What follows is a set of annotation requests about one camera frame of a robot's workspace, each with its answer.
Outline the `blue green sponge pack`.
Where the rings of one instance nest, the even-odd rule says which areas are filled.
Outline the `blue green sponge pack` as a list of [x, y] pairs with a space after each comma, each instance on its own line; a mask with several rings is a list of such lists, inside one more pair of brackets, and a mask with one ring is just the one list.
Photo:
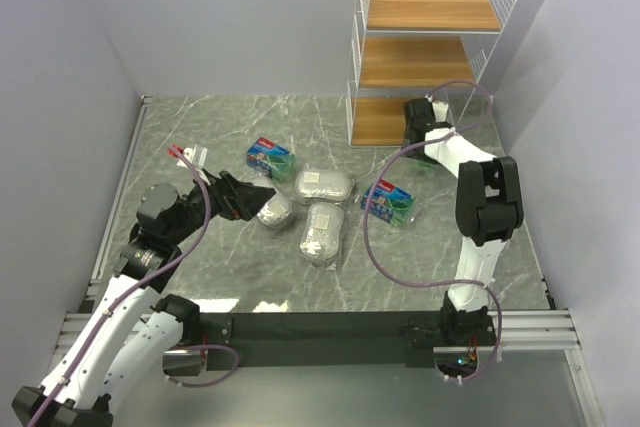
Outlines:
[[421, 168], [432, 169], [439, 166], [439, 163], [427, 156], [423, 151], [417, 150], [406, 154], [406, 157], [416, 162]]
[[295, 160], [291, 151], [265, 137], [259, 137], [246, 152], [247, 165], [275, 182], [289, 177]]
[[393, 226], [412, 223], [417, 213], [416, 198], [381, 179], [375, 186], [369, 214]]

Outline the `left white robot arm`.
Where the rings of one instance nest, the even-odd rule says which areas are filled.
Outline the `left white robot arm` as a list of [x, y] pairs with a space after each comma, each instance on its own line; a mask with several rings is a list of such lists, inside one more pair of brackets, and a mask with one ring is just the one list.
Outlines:
[[275, 195], [223, 171], [197, 173], [182, 195], [171, 184], [142, 195], [129, 243], [101, 302], [58, 365], [36, 387], [22, 387], [12, 408], [24, 426], [110, 426], [126, 397], [172, 347], [204, 352], [199, 306], [164, 294], [186, 257], [179, 245], [210, 220], [252, 220]]

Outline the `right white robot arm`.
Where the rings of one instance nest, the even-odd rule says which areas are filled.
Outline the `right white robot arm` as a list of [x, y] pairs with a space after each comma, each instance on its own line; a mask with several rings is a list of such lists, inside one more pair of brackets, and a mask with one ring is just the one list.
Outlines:
[[447, 121], [449, 105], [428, 97], [403, 103], [404, 147], [431, 143], [408, 156], [437, 163], [457, 179], [455, 220], [462, 235], [456, 283], [440, 310], [446, 334], [470, 334], [488, 325], [489, 294], [505, 246], [524, 221], [516, 161], [497, 157], [466, 140]]

